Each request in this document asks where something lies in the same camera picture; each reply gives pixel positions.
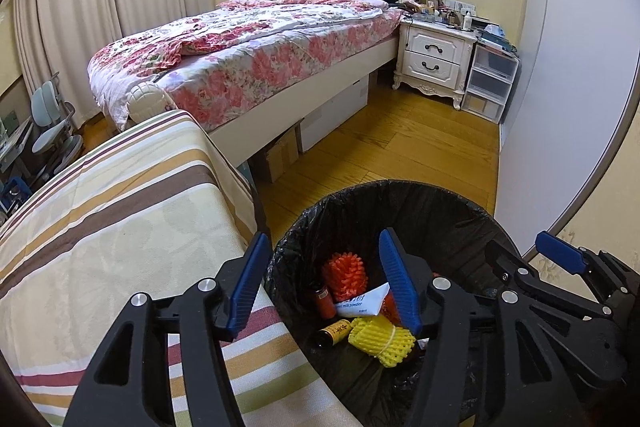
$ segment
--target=orange spiky ball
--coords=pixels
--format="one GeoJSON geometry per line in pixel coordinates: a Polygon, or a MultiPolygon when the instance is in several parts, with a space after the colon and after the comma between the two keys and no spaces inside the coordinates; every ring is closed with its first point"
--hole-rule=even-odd
{"type": "Polygon", "coordinates": [[[367,291],[369,279],[362,259],[353,252],[334,253],[322,267],[322,277],[335,302],[348,301],[367,291]]]}

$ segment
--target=drawer handle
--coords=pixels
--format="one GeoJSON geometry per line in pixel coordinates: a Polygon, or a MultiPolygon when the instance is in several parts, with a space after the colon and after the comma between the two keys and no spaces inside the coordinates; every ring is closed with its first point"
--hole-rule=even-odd
{"type": "Polygon", "coordinates": [[[427,44],[424,49],[429,51],[430,48],[436,48],[438,53],[442,53],[442,48],[437,47],[435,44],[427,44]]]}
{"type": "Polygon", "coordinates": [[[433,68],[430,68],[430,67],[427,66],[426,62],[423,62],[422,66],[423,66],[423,68],[425,68],[426,70],[429,70],[429,71],[438,71],[440,69],[440,66],[434,66],[433,68]]]}

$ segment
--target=white box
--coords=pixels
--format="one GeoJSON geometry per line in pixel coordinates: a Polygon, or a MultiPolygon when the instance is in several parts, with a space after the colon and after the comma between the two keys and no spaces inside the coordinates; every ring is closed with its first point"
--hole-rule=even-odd
{"type": "Polygon", "coordinates": [[[306,152],[367,105],[369,75],[308,114],[298,127],[298,150],[306,152]]]}

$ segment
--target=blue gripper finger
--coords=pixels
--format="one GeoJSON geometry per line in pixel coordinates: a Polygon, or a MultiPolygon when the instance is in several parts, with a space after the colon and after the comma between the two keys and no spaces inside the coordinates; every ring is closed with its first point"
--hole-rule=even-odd
{"type": "Polygon", "coordinates": [[[587,263],[582,258],[580,250],[548,232],[540,232],[536,236],[536,250],[571,275],[578,275],[587,270],[587,263]]]}

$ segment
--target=chair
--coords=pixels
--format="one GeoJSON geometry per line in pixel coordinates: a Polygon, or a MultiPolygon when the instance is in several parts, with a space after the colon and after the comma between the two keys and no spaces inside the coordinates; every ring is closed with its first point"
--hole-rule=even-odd
{"type": "Polygon", "coordinates": [[[73,134],[71,118],[75,113],[76,108],[72,103],[60,99],[51,80],[45,82],[33,93],[31,97],[33,121],[38,127],[44,129],[33,144],[33,153],[42,155],[49,150],[54,150],[46,165],[36,176],[36,182],[48,181],[78,158],[82,150],[82,137],[73,134]]]}

